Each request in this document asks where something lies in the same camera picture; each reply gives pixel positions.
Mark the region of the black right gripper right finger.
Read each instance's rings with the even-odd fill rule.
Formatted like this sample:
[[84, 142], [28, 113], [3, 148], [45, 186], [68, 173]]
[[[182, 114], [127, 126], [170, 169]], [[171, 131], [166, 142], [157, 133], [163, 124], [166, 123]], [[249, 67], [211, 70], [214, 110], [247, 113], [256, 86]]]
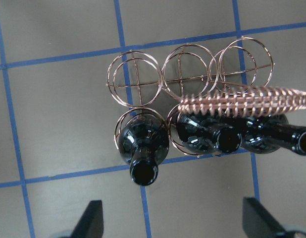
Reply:
[[242, 228], [248, 238], [300, 238], [286, 230], [254, 197], [243, 198]]

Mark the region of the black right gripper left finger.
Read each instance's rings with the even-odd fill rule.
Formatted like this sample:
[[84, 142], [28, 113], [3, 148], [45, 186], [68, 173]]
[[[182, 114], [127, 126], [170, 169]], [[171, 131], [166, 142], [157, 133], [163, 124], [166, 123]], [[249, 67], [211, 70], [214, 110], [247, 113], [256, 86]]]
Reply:
[[103, 207], [101, 200], [92, 200], [82, 214], [71, 238], [102, 238], [104, 232]]

